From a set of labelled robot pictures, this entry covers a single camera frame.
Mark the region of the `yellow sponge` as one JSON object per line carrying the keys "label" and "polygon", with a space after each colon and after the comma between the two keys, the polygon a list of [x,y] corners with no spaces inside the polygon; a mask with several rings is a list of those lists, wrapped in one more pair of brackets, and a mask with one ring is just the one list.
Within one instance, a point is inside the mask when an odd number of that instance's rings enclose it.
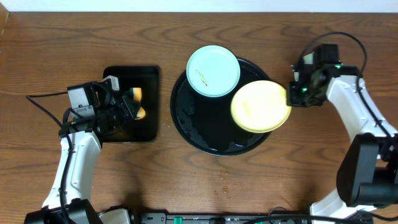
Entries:
{"label": "yellow sponge", "polygon": [[136,117],[135,119],[142,119],[146,116],[146,111],[142,107],[141,100],[142,100],[142,88],[134,87],[130,89],[133,97],[133,102],[138,103],[139,107],[136,110]]}

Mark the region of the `yellow plate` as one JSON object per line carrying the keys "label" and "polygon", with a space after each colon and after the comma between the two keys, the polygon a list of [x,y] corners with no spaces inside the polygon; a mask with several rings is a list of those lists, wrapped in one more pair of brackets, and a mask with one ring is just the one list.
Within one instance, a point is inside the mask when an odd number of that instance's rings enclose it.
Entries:
{"label": "yellow plate", "polygon": [[251,133],[266,133],[283,125],[292,107],[286,89],[272,81],[259,80],[241,87],[231,100],[233,121]]}

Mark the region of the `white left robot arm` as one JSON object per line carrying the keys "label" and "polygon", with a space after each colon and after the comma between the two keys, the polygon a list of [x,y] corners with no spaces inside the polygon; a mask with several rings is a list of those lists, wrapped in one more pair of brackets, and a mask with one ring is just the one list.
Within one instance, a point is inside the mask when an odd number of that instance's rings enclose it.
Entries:
{"label": "white left robot arm", "polygon": [[114,127],[117,111],[106,105],[92,115],[78,114],[78,110],[92,109],[85,102],[65,111],[63,121],[33,99],[26,98],[49,115],[59,126],[62,154],[52,189],[39,211],[28,213],[25,223],[132,223],[126,208],[113,207],[96,213],[90,202],[97,158],[102,149],[100,125],[104,122]]}

